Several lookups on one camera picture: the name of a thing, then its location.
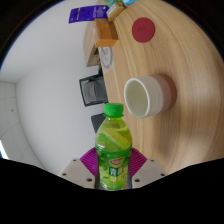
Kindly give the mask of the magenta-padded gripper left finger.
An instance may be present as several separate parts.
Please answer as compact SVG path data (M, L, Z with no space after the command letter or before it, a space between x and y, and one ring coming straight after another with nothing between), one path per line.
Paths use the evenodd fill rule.
M59 173L59 177L84 188L99 187L99 167L96 148L90 149L81 158L73 158Z

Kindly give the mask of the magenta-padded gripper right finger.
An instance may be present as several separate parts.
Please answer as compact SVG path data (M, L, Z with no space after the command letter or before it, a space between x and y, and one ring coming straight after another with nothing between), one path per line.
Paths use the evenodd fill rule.
M128 189L143 187L165 176L166 172L156 160L147 159L137 149L131 149L127 176Z

